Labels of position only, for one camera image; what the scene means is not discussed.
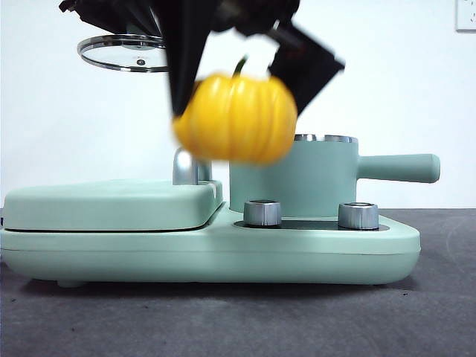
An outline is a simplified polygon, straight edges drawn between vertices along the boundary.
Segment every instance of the pumpkin stem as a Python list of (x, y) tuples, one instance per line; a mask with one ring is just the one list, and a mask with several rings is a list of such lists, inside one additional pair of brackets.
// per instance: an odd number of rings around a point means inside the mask
[(243, 66), (245, 65), (246, 61), (248, 60), (248, 56), (245, 55), (243, 58), (237, 63), (237, 66), (235, 67), (235, 70), (233, 72), (234, 76), (239, 76), (241, 74), (241, 70), (243, 69)]

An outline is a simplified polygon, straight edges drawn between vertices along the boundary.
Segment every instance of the wall outlet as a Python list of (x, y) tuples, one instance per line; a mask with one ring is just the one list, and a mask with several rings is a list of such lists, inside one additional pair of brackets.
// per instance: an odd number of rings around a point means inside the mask
[(476, 0), (456, 0), (456, 31), (476, 32)]

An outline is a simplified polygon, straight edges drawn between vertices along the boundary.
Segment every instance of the plastic base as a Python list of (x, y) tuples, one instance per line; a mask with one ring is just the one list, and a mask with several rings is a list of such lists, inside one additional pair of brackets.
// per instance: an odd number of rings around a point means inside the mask
[(169, 232), (6, 231), (2, 256), (28, 277), (65, 282), (382, 284), (410, 274), (419, 233), (380, 217), (386, 231), (256, 229), (221, 206), (206, 226)]

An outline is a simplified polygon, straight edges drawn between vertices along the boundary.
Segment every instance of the glass lid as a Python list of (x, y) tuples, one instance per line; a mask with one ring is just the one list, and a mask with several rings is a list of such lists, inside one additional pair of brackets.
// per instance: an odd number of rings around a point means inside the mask
[(164, 40), (156, 36), (96, 36), (81, 41), (77, 53), (87, 63), (116, 71), (168, 71)]

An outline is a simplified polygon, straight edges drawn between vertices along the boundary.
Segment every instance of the yellow toy pumpkin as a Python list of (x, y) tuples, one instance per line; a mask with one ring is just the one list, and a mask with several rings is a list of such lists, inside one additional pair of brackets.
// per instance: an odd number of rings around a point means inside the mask
[(181, 145), (199, 159), (270, 164), (294, 141), (298, 111), (291, 92), (276, 77), (213, 74), (198, 82), (173, 129)]

